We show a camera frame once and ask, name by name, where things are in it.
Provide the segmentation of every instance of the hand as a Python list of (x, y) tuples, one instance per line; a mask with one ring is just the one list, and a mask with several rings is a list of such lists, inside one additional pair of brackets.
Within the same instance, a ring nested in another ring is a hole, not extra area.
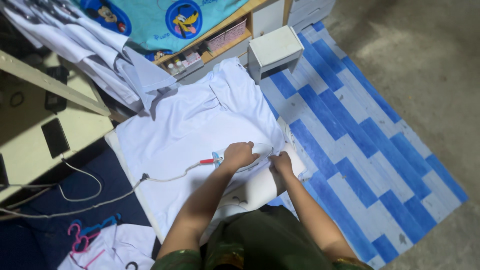
[(285, 178), (288, 175), (294, 175), (292, 169), (292, 160), (287, 152), (282, 151), (278, 156), (270, 156), (270, 160), (275, 165), (275, 169)]
[(233, 173), (238, 169), (252, 164), (260, 154), (252, 154), (253, 142), (234, 143), (227, 147), (224, 160), (220, 166), (231, 170)]

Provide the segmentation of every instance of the blue circle print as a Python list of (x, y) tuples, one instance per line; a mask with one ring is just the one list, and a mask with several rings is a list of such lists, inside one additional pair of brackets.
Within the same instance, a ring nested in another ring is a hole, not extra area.
[(132, 24), (127, 14), (108, 0), (81, 0), (80, 7), (103, 27), (129, 36)]
[(195, 2), (179, 0), (167, 9), (165, 23), (174, 36), (181, 39), (194, 38), (202, 29), (202, 12)]

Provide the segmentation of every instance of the shirt sleeve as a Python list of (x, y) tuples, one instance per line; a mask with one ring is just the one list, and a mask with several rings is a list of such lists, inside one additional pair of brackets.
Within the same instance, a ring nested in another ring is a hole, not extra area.
[(340, 258), (333, 265), (336, 270), (373, 270), (368, 264), (354, 258)]
[(200, 270), (201, 267), (200, 252), (184, 249), (170, 252), (156, 260), (151, 270)]

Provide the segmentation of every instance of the person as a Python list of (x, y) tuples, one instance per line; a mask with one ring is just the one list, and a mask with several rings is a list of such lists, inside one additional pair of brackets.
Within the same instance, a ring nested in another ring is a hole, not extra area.
[(339, 228), (294, 175), (287, 152), (270, 160), (299, 219), (283, 206), (268, 205), (228, 217), (201, 252), (200, 237), (233, 174), (259, 157), (252, 147), (252, 142), (243, 142), (225, 150), (221, 165), (180, 209), (151, 269), (371, 270), (357, 259)]

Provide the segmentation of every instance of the concrete floor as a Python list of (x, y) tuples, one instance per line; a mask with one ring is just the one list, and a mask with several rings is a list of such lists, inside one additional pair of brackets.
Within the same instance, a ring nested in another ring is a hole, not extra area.
[(337, 0), (325, 27), (469, 201), (383, 269), (480, 265), (480, 2)]

